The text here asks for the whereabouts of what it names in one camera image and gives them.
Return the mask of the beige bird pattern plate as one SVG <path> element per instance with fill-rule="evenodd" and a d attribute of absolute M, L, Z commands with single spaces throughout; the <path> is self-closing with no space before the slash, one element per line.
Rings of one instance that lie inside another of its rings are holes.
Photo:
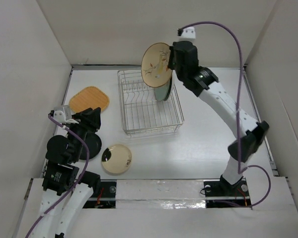
<path fill-rule="evenodd" d="M 169 45 L 155 43 L 144 53 L 141 64 L 141 75 L 144 83 L 152 88 L 165 85 L 172 76 L 168 67 L 170 56 Z"/>

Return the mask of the teal flower plate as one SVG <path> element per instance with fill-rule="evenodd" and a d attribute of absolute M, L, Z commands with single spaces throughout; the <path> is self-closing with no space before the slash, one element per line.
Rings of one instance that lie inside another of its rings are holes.
<path fill-rule="evenodd" d="M 154 89 L 154 96 L 157 101 L 166 101 L 171 93 L 172 83 L 168 82 L 163 86 Z"/>

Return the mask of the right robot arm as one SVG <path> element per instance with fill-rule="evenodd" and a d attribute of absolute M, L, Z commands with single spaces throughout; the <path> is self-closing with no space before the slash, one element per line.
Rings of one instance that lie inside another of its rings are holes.
<path fill-rule="evenodd" d="M 231 195 L 241 183 L 242 170 L 264 141 L 269 125 L 236 107 L 235 100 L 226 92 L 218 77 L 209 68 L 199 65 L 197 48 L 193 43 L 173 42 L 168 66 L 175 71 L 185 88 L 220 116 L 236 138 L 228 146 L 230 158 L 218 185 L 223 194 Z"/>

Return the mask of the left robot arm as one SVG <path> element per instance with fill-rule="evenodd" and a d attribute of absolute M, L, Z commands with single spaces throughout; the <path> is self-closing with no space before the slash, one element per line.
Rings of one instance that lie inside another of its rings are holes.
<path fill-rule="evenodd" d="M 84 204 L 101 193 L 100 175 L 87 171 L 90 159 L 99 154 L 102 142 L 101 109 L 88 108 L 72 114 L 69 106 L 55 107 L 50 121 L 66 131 L 47 143 L 47 165 L 39 216 L 28 238 L 66 238 Z"/>

